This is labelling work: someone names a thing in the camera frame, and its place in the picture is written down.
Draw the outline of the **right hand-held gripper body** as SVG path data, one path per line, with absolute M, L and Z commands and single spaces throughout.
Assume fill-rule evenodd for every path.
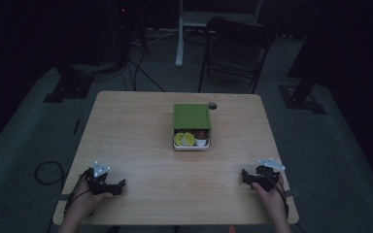
M 269 192 L 279 181 L 280 172 L 285 170 L 286 166 L 273 158 L 258 160 L 258 166 L 255 168 L 254 183 L 259 184 L 265 191 Z

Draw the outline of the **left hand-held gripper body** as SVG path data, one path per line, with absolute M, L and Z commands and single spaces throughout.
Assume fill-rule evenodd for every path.
M 95 160 L 93 166 L 85 171 L 85 180 L 92 194 L 112 193 L 113 189 L 117 188 L 114 184 L 106 184 L 106 179 L 110 170 L 111 168 L 109 166 L 103 165 Z

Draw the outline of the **green box sleeve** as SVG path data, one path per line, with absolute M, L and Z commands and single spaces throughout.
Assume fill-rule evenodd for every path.
M 205 104 L 175 104 L 173 106 L 174 129 L 211 129 L 209 107 Z

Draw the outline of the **person's left hand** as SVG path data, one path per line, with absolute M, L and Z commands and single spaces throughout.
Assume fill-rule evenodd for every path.
M 66 215 L 89 216 L 101 203 L 112 197 L 113 194 L 109 192 L 98 195 L 92 194 L 85 178 L 82 178 Z

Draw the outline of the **person's right hand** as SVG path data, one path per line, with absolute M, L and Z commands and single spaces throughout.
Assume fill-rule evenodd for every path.
M 284 181 L 282 176 L 279 176 L 277 186 L 269 192 L 265 191 L 257 183 L 253 183 L 253 186 L 261 200 L 263 208 L 272 220 L 277 218 L 287 219 L 286 204 L 284 201 Z

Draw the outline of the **pile of coffee capsules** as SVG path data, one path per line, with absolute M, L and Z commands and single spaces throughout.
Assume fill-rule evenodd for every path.
M 180 131 L 173 138 L 176 147 L 205 147 L 208 140 L 208 132 L 205 130 Z

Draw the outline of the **black stand base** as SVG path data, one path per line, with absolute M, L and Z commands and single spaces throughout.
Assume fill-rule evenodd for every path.
M 80 74 L 70 65 L 59 65 L 56 71 L 60 79 L 52 93 L 45 97 L 45 103 L 61 103 L 64 99 L 86 99 L 94 79 L 93 76 Z
M 317 101 L 310 89 L 304 90 L 299 86 L 280 84 L 279 90 L 288 109 L 309 110 L 316 115 L 326 114 L 323 105 Z

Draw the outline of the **black folding chair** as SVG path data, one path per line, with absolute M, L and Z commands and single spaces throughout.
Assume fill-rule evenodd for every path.
M 254 94 L 276 35 L 268 26 L 227 17 L 211 18 L 205 28 L 206 46 L 198 91 L 211 70 L 248 78 Z

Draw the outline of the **dark equipment rack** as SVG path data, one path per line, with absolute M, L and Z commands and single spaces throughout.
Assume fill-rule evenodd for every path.
M 105 26 L 108 37 L 101 40 L 106 50 L 97 54 L 99 62 L 124 63 L 129 56 L 132 40 L 137 39 L 144 53 L 148 53 L 146 40 L 145 0 L 104 0 L 110 26 Z

